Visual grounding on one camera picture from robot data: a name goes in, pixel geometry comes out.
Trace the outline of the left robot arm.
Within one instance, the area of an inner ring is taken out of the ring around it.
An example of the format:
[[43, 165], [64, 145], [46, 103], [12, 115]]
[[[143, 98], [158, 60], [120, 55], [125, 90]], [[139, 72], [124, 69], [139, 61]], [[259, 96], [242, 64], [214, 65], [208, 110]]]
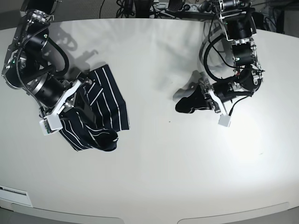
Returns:
[[[203, 55], [203, 66], [207, 75], [215, 81], [203, 81], [188, 97], [176, 104], [179, 113], [193, 113], [196, 110], [214, 110], [225, 113], [224, 103], [237, 97], [252, 97], [263, 82], [263, 70], [258, 61], [253, 35], [256, 26], [252, 14], [255, 9], [250, 0], [206, 0], [198, 7], [203, 14], [211, 13], [212, 20], [218, 19], [223, 32], [209, 44]], [[215, 44], [226, 39], [231, 44], [234, 75], [227, 78], [215, 76], [208, 66], [208, 56]]]

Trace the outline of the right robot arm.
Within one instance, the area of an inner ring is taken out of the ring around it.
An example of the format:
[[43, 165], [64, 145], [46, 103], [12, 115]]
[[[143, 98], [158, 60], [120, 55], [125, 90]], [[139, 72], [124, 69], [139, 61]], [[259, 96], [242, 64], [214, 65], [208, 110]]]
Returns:
[[95, 110], [104, 90], [91, 75], [65, 78], [66, 53], [50, 38], [57, 0], [26, 0], [23, 16], [8, 46], [2, 76], [12, 89], [22, 89], [39, 105], [44, 135], [61, 133], [77, 151], [116, 149], [117, 132], [97, 124]]

